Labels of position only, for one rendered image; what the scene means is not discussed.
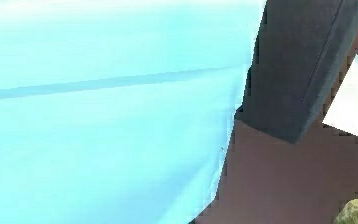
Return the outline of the olive green house plant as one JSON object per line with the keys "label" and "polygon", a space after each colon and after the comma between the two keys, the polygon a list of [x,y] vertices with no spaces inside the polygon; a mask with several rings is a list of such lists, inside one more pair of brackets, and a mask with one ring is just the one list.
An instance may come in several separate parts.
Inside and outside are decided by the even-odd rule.
{"label": "olive green house plant", "polygon": [[358,224],[358,198],[345,204],[333,224]]}

